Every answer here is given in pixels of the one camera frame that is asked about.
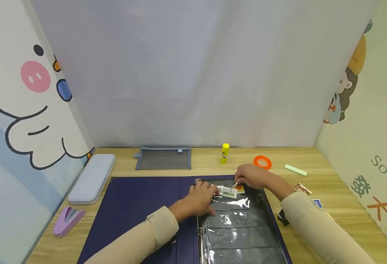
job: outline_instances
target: beige sleeve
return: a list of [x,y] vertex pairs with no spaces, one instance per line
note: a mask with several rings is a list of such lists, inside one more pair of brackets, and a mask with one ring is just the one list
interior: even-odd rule
[[286,219],[304,236],[327,264],[375,263],[333,219],[321,211],[303,192],[281,202]]
[[176,218],[163,206],[93,255],[85,264],[139,264],[170,241],[178,230]]

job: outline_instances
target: hand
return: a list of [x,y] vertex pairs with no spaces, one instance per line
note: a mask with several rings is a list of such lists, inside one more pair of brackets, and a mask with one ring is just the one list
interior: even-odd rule
[[219,195],[217,186],[196,181],[196,186],[190,187],[189,194],[170,206],[169,210],[174,214],[177,222],[190,216],[203,216],[205,214],[215,216],[215,210],[209,205],[214,194]]
[[219,195],[217,186],[203,181],[196,181],[196,186],[191,186],[189,194],[183,198],[186,206],[191,208],[193,216],[209,214],[215,216],[214,209],[209,205],[213,195]]
[[282,177],[252,164],[243,164],[237,167],[234,179],[238,183],[246,183],[254,189],[269,189],[280,202],[296,192]]
[[254,189],[268,188],[269,182],[276,176],[266,169],[253,164],[243,164],[237,167],[234,180],[238,183],[245,183]]

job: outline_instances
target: white pencil case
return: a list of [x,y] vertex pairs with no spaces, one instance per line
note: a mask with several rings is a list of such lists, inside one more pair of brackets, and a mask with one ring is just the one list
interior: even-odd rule
[[116,157],[113,154],[95,154],[80,173],[68,200],[74,205],[91,205],[98,201]]

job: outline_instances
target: navy blue binder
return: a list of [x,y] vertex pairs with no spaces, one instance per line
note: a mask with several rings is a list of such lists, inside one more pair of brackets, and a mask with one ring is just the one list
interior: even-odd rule
[[[180,198],[185,197],[196,178],[198,177],[113,177],[110,179],[77,263],[83,264],[113,240],[143,222],[149,214],[160,207],[171,206]],[[202,176],[200,178],[228,180],[233,179],[233,175]],[[266,210],[270,212],[268,213],[269,222],[273,225],[286,262],[291,263],[267,200],[266,205]],[[164,245],[143,263],[199,264],[197,227],[196,217],[190,217],[181,222],[179,231],[174,237],[176,242]]]

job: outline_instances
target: pig nose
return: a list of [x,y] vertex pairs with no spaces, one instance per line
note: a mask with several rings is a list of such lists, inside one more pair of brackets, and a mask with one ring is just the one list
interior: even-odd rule
[[33,92],[45,92],[51,84],[48,70],[39,62],[30,60],[20,70],[23,83]]

